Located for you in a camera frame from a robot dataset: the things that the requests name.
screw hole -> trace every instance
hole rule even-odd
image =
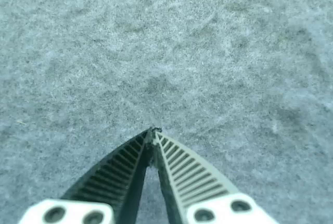
[[[100,224],[103,221],[103,213],[94,211],[86,215],[83,220],[83,224]]]
[[[194,217],[197,222],[205,222],[210,221],[215,218],[214,213],[207,209],[199,209],[194,214]]]
[[[231,204],[231,208],[235,212],[243,212],[243,211],[248,211],[251,209],[251,206],[247,202],[243,201],[234,201]]]
[[[60,221],[65,215],[65,209],[63,207],[54,207],[46,212],[44,220],[47,223],[56,223]]]

textured gray surface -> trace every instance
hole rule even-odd
[[[332,1],[0,0],[1,222],[157,125],[281,223],[330,223]],[[138,223],[167,222],[155,175]]]

mounting hole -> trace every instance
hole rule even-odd
[[[197,222],[210,221],[215,218],[214,213],[207,209],[199,209],[194,214],[194,218]]]
[[[103,213],[93,211],[84,217],[83,224],[100,224],[103,221]]]
[[[250,210],[251,206],[247,202],[243,202],[243,201],[238,200],[238,201],[234,201],[231,204],[231,208],[235,212],[243,212],[243,211]]]
[[[46,223],[56,223],[60,221],[65,215],[65,209],[63,207],[54,207],[46,212],[44,220]]]

gray carpet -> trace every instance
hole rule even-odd
[[[333,0],[0,0],[0,216],[150,126],[280,223],[333,219]],[[137,223],[167,223],[156,171]]]

small debris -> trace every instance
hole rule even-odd
[[[19,124],[22,124],[22,125],[27,125],[26,123],[24,123],[24,122],[21,121],[21,120],[17,120],[16,122],[19,123]]]

